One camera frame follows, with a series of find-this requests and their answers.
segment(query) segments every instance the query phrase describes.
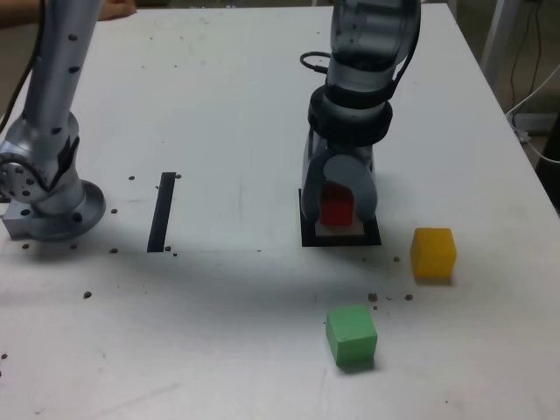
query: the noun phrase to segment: black cable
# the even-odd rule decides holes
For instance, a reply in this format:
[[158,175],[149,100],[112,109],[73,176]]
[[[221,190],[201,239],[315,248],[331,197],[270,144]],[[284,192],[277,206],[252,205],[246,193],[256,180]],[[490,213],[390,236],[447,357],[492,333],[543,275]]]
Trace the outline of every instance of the black cable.
[[414,52],[417,50],[419,39],[420,39],[420,23],[418,23],[418,30],[416,31],[416,35],[414,36],[414,39],[412,39],[409,55],[407,55],[406,61],[404,61],[401,70],[399,71],[398,75],[395,77],[395,81],[393,82],[393,93],[396,91],[396,87],[398,86],[399,82],[401,81],[401,78],[404,75],[404,72],[409,67],[410,62],[412,61],[412,56],[414,55]]
[[3,115],[3,120],[0,122],[0,134],[4,131],[8,120],[10,119],[11,111],[13,111],[14,106],[16,105],[16,101],[18,100],[19,92],[21,92],[21,88],[24,86],[25,81],[27,80],[27,76],[33,69],[35,65],[35,59],[39,56],[39,50],[41,48],[41,43],[43,41],[43,31],[45,29],[45,0],[40,0],[39,6],[39,19],[38,19],[38,29],[37,29],[37,36],[35,38],[35,46],[33,47],[33,52],[31,53],[31,57],[29,58],[29,62],[25,67],[24,73],[21,75],[21,78],[17,82],[16,90],[11,95],[10,102],[8,102],[8,108],[6,109],[6,113]]
[[325,57],[327,59],[330,59],[331,54],[329,54],[328,52],[311,51],[311,52],[306,52],[305,54],[302,54],[301,57],[299,57],[299,62],[304,66],[306,66],[307,68],[310,68],[311,70],[317,73],[326,74],[326,72],[328,71],[328,67],[314,66],[313,64],[309,64],[307,61],[305,61],[307,57]]
[[[537,45],[538,45],[538,54],[536,55],[535,70],[533,71],[533,80],[531,81],[531,87],[528,90],[527,96],[531,95],[533,93],[533,90],[535,89],[536,76],[538,75],[538,72],[539,72],[539,66],[541,64],[541,56],[542,56],[542,53],[543,53],[543,42],[541,40],[541,25],[539,23],[539,10],[541,9],[542,5],[543,5],[543,0],[540,0],[538,5],[536,6],[536,10],[535,10],[536,41],[537,41]],[[515,127],[515,117],[517,116],[517,114],[519,114],[522,111],[523,107],[526,104],[527,104],[526,102],[523,103],[512,114],[512,123],[513,123],[514,127]]]
[[[537,11],[538,7],[540,6],[541,1],[542,0],[539,0],[539,3],[534,3],[533,8],[531,9],[531,11],[527,15],[527,24],[525,26],[525,32],[523,33],[523,38],[521,39],[521,43],[519,44],[519,48],[517,49],[517,54],[515,55],[514,65],[511,68],[511,74],[509,76],[509,83],[511,85],[511,91],[512,91],[512,103],[513,103],[512,108],[514,108],[515,105],[517,105],[517,101],[515,100],[515,82],[514,82],[515,70],[517,69],[517,64],[519,62],[519,58],[522,55],[523,47],[525,46],[525,42],[527,41],[527,36],[529,35],[531,18],[533,16],[533,14]],[[515,123],[515,116],[517,115],[518,112],[519,112],[519,109],[517,110],[517,112],[514,112],[512,114],[512,120],[511,121],[512,121],[512,125],[514,126],[514,128],[517,128],[516,123]]]

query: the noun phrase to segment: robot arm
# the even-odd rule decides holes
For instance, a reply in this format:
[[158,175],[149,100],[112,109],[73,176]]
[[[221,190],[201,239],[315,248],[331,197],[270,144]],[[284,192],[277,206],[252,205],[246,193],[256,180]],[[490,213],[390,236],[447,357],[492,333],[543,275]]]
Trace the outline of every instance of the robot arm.
[[375,217],[372,145],[389,130],[389,99],[419,31],[420,0],[339,0],[334,6],[326,81],[312,94],[308,114],[301,209],[310,223],[321,215],[327,182],[352,192],[362,221]]
[[0,144],[3,223],[14,239],[57,241],[102,217],[103,194],[75,168],[80,138],[70,112],[102,0],[41,1],[41,25],[22,115]]

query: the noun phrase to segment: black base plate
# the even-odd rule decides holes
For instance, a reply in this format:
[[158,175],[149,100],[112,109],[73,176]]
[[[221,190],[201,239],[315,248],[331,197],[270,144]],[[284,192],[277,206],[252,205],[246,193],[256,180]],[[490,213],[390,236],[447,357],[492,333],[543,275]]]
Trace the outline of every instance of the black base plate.
[[315,223],[305,219],[301,211],[301,188],[299,189],[299,224],[301,226],[301,246],[306,247],[371,247],[382,244],[377,219],[363,224],[364,235],[320,236],[315,235]]

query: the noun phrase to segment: yellow cube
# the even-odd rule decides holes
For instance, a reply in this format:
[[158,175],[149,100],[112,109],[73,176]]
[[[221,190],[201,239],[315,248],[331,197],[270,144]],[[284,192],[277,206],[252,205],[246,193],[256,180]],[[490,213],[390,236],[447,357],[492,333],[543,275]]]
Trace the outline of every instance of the yellow cube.
[[453,234],[447,228],[419,227],[410,247],[410,262],[419,283],[449,284],[457,250]]

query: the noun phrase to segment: red block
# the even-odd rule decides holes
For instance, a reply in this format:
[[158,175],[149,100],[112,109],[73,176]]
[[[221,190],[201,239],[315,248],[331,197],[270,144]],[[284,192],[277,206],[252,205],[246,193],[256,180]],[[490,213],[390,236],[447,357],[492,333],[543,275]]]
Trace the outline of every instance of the red block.
[[321,194],[321,220],[325,226],[349,226],[354,218],[354,196],[343,185],[327,181]]

